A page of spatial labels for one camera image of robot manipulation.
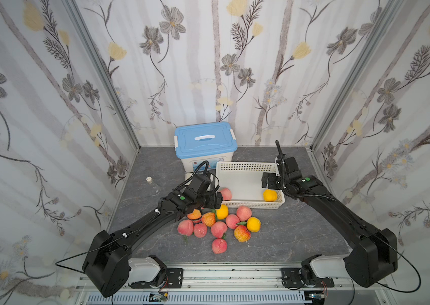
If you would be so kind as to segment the white perforated plastic basket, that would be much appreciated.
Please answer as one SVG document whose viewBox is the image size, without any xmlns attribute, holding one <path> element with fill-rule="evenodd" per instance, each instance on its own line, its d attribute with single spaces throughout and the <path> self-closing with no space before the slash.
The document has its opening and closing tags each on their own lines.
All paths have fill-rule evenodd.
<svg viewBox="0 0 430 305">
<path fill-rule="evenodd" d="M 232 193 L 232 199 L 223 200 L 222 204 L 228 208 L 246 206 L 251 209 L 278 209 L 285 203 L 282 191 L 276 191 L 276 201 L 266 202 L 263 198 L 265 188 L 262 187 L 263 174 L 276 172 L 275 163 L 219 161 L 216 176 L 220 180 L 220 187 L 228 188 Z"/>
</svg>

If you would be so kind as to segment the orange peach middle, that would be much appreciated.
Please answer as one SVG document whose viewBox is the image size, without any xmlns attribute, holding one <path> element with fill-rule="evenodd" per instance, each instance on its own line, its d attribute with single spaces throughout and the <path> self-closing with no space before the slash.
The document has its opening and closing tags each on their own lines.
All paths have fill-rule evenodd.
<svg viewBox="0 0 430 305">
<path fill-rule="evenodd" d="M 207 227 L 212 227 L 217 221 L 216 214 L 214 212 L 205 213 L 202 215 L 201 221 Z"/>
</svg>

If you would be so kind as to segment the small green circuit board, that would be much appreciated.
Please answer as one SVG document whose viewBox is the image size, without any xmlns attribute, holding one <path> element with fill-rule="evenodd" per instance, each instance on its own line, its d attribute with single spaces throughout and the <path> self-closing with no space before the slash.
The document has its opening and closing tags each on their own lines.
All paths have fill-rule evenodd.
<svg viewBox="0 0 430 305">
<path fill-rule="evenodd" d="M 149 301 L 150 302 L 166 302 L 168 300 L 168 293 L 150 293 Z"/>
</svg>

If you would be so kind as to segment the orange red peach right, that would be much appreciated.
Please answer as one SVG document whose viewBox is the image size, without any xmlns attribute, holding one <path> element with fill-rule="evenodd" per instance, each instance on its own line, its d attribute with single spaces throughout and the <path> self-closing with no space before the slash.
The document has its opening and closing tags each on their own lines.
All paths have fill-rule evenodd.
<svg viewBox="0 0 430 305">
<path fill-rule="evenodd" d="M 244 242 L 247 242 L 250 240 L 251 232 L 248 230 L 248 228 L 246 226 L 238 225 L 234 229 L 234 237 L 240 243 L 244 243 Z"/>
</svg>

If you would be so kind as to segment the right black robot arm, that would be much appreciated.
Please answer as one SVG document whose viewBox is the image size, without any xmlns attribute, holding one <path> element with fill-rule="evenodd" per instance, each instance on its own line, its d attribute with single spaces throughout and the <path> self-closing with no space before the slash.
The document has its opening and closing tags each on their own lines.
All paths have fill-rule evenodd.
<svg viewBox="0 0 430 305">
<path fill-rule="evenodd" d="M 349 278 L 361 287 L 371 287 L 398 269 L 397 237 L 389 229 L 379 230 L 340 202 L 313 175 L 304 176 L 294 157 L 286 156 L 277 142 L 276 173 L 263 173 L 262 188 L 282 191 L 317 211 L 345 239 L 348 255 L 314 255 L 301 262 L 304 285 L 324 278 Z"/>
</svg>

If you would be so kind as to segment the pink peach far left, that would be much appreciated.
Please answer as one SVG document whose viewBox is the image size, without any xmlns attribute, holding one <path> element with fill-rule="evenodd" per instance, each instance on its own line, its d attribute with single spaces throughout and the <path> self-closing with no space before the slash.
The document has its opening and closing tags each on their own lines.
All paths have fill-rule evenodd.
<svg viewBox="0 0 430 305">
<path fill-rule="evenodd" d="M 189 219 L 185 219 L 178 224 L 178 233 L 183 236 L 193 235 L 193 222 Z"/>
</svg>

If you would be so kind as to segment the pink peach top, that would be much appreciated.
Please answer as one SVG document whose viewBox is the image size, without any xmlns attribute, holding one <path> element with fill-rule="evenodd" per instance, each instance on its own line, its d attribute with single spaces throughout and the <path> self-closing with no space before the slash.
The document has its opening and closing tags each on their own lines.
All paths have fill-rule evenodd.
<svg viewBox="0 0 430 305">
<path fill-rule="evenodd" d="M 220 193 L 222 195 L 223 201 L 231 201 L 233 198 L 233 194 L 229 188 L 220 189 Z"/>
</svg>

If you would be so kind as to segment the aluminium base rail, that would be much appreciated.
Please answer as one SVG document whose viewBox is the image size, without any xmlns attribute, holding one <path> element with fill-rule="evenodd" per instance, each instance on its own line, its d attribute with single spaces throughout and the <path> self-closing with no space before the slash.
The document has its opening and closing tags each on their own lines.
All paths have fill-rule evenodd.
<svg viewBox="0 0 430 305">
<path fill-rule="evenodd" d="M 318 236 L 283 243 L 256 236 L 246 243 L 228 240 L 228 250 L 214 254 L 212 238 L 163 236 L 150 240 L 137 257 L 154 254 L 169 268 L 179 268 L 180 288 L 169 287 L 167 304 L 396 304 L 392 294 L 375 285 L 362 288 L 349 279 L 337 278 L 332 285 L 297 289 L 283 286 L 281 270 L 297 268 L 314 254 L 344 254 L 347 244 L 339 238 Z"/>
</svg>

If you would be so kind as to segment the pink peach upper right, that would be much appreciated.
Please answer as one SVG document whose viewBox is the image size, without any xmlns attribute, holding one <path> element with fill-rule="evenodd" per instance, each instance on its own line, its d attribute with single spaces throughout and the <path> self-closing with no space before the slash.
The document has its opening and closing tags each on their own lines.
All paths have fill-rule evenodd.
<svg viewBox="0 0 430 305">
<path fill-rule="evenodd" d="M 249 218 L 251 218 L 252 214 L 252 210 L 246 206 L 240 206 L 236 212 L 237 217 L 242 222 L 247 221 Z"/>
</svg>

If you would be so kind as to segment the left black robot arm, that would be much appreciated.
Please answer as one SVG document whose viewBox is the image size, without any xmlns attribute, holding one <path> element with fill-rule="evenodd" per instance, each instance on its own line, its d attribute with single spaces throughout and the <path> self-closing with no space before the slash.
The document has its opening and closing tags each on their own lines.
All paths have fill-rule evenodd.
<svg viewBox="0 0 430 305">
<path fill-rule="evenodd" d="M 179 221 L 198 208 L 220 208 L 220 192 L 185 188 L 162 198 L 158 207 L 131 225 L 114 233 L 101 231 L 87 252 L 82 271 L 103 297 L 111 297 L 128 285 L 134 288 L 160 287 L 167 267 L 155 255 L 133 259 L 137 249 L 162 227 Z"/>
</svg>

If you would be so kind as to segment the pink peach lower middle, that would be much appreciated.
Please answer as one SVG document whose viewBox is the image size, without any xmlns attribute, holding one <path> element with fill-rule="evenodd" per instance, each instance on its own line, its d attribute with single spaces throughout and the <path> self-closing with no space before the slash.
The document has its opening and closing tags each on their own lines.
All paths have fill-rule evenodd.
<svg viewBox="0 0 430 305">
<path fill-rule="evenodd" d="M 217 221 L 211 226 L 211 234 L 215 238 L 223 238 L 228 227 L 225 222 Z"/>
</svg>

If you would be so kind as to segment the blue lid storage box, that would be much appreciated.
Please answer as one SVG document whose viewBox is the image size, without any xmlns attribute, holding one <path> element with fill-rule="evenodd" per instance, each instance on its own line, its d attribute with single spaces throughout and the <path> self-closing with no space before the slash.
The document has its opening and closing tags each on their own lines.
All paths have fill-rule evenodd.
<svg viewBox="0 0 430 305">
<path fill-rule="evenodd" d="M 176 156 L 186 173 L 194 172 L 203 161 L 215 169 L 221 161 L 232 161 L 237 150 L 235 133 L 227 122 L 178 127 L 174 134 Z"/>
</svg>

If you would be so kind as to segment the pink peach centre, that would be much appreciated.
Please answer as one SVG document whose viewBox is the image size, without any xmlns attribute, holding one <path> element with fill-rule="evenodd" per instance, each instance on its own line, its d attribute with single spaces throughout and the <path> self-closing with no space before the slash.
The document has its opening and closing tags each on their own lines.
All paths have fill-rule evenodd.
<svg viewBox="0 0 430 305">
<path fill-rule="evenodd" d="M 229 214 L 226 217 L 225 222 L 228 228 L 230 228 L 231 230 L 235 230 L 236 227 L 238 226 L 238 223 L 240 222 L 240 219 L 235 214 Z"/>
</svg>

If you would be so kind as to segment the orange pink peach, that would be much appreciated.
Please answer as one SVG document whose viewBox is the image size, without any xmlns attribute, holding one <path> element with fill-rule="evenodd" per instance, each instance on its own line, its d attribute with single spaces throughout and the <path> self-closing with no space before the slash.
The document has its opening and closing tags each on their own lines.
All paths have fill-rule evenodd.
<svg viewBox="0 0 430 305">
<path fill-rule="evenodd" d="M 200 222 L 202 213 L 199 209 L 194 209 L 192 213 L 187 215 L 187 218 L 193 222 Z"/>
</svg>

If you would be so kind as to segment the pink peach bottom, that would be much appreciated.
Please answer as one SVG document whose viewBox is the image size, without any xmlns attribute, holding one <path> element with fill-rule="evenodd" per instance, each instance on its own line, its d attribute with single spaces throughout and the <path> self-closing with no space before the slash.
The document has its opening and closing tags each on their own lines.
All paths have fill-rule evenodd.
<svg viewBox="0 0 430 305">
<path fill-rule="evenodd" d="M 214 254 L 222 254 L 228 248 L 227 242 L 222 238 L 217 238 L 212 243 L 212 251 Z"/>
</svg>

